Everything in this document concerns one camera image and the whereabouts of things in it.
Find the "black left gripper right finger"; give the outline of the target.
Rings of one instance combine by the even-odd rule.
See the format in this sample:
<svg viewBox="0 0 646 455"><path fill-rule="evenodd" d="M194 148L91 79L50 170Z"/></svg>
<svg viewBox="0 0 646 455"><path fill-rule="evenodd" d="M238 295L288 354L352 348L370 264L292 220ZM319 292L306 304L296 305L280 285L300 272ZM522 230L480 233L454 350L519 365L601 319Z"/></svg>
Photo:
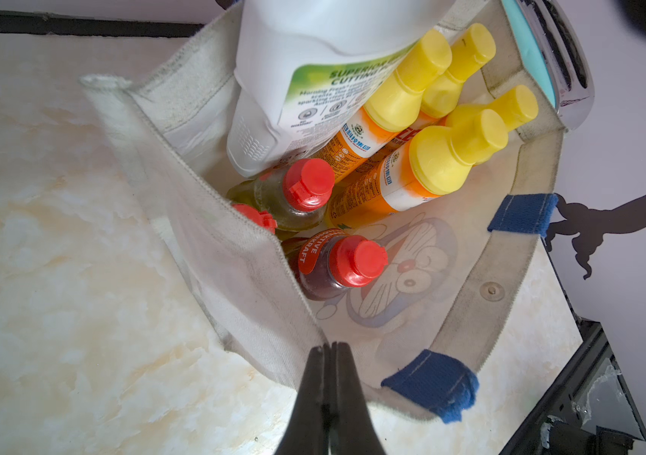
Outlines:
<svg viewBox="0 0 646 455"><path fill-rule="evenodd" d="M330 453L385 454L374 430L350 346L330 346Z"/></svg>

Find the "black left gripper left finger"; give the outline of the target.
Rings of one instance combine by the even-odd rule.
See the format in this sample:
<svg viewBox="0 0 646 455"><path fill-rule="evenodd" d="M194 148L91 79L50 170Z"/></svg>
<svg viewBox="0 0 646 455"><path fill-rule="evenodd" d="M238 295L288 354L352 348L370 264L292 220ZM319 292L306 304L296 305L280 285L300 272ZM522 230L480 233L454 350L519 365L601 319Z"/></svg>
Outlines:
<svg viewBox="0 0 646 455"><path fill-rule="evenodd" d="M324 455L330 452L330 406L326 384L329 360L328 344L315 347L309 352L290 422L275 455Z"/></svg>

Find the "white canvas shopping bag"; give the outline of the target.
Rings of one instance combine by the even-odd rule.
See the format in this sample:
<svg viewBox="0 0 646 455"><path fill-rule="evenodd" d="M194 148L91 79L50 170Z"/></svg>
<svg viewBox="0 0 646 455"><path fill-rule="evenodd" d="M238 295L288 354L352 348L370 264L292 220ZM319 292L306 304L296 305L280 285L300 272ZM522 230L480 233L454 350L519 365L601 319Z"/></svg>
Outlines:
<svg viewBox="0 0 646 455"><path fill-rule="evenodd" d="M566 127L540 97L460 190L364 228L389 253L377 284L315 303L279 240L225 197L239 181L224 149L241 21L232 6L143 83L82 79L125 178L226 349L297 388L313 347L345 341L369 401L460 420L546 233Z"/></svg>

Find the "red liquid soap bottle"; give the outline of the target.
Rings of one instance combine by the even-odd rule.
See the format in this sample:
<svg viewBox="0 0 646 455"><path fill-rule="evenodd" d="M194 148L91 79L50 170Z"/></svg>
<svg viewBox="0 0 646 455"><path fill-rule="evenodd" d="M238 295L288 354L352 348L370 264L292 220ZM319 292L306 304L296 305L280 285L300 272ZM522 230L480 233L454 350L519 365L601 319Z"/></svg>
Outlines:
<svg viewBox="0 0 646 455"><path fill-rule="evenodd" d="M306 298L328 301L377 280L388 266L385 248L361 235L326 229L281 243Z"/></svg>

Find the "dark green soap bottle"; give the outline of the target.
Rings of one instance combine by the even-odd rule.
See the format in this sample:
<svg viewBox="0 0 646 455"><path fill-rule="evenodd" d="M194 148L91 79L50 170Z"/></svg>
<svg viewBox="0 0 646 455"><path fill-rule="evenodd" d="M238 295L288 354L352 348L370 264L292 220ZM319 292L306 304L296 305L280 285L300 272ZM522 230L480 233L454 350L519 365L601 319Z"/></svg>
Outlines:
<svg viewBox="0 0 646 455"><path fill-rule="evenodd" d="M241 203L234 204L233 208L251 222L257 224L262 229L269 231L269 233L275 234L277 231L277 221L275 221L275 218L273 218L273 216L268 212L257 210L254 207Z"/></svg>

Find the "yellow-green soap bottle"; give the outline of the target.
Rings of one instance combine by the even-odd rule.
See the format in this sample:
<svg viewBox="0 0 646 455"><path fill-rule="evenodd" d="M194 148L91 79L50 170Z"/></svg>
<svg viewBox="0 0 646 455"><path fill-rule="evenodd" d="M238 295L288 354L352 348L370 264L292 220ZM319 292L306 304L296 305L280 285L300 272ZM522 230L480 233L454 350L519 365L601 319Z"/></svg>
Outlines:
<svg viewBox="0 0 646 455"><path fill-rule="evenodd" d="M277 221L275 235L287 240L322 223L334 188L334 172L319 158L299 159L232 187L226 197Z"/></svg>

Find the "orange dish soap bottle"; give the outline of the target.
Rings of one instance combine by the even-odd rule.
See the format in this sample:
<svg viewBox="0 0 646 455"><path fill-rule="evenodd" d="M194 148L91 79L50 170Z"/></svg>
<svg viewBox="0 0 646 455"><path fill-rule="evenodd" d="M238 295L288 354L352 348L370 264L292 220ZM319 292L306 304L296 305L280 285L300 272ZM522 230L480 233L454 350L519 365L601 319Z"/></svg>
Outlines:
<svg viewBox="0 0 646 455"><path fill-rule="evenodd" d="M455 127L426 127L336 195L325 222L358 229L454 193L476 162L507 145L507 127L491 109Z"/></svg>
<svg viewBox="0 0 646 455"><path fill-rule="evenodd" d="M475 23L455 41L451 50L451 66L423 93L419 117L411 125L413 131L419 132L454 111L466 81L493 60L496 45L491 32Z"/></svg>
<svg viewBox="0 0 646 455"><path fill-rule="evenodd" d="M423 92L448 69L452 59L444 35L429 30L332 140L313 156L330 164L337 183L344 180L411 126L421 110Z"/></svg>
<svg viewBox="0 0 646 455"><path fill-rule="evenodd" d="M538 100L532 90L525 85L516 85L488 104L461 104L457 106L440 124L455 127L485 109L497 113L504 121L508 132L533 121L539 114Z"/></svg>

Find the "white bottle green cap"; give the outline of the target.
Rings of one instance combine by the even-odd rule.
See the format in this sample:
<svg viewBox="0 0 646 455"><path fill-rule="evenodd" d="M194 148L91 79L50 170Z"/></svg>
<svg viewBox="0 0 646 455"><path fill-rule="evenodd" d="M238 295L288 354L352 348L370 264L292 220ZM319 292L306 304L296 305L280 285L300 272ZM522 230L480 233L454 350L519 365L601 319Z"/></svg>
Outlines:
<svg viewBox="0 0 646 455"><path fill-rule="evenodd" d="M309 155L392 73L451 1L244 1L226 152L244 177Z"/></svg>

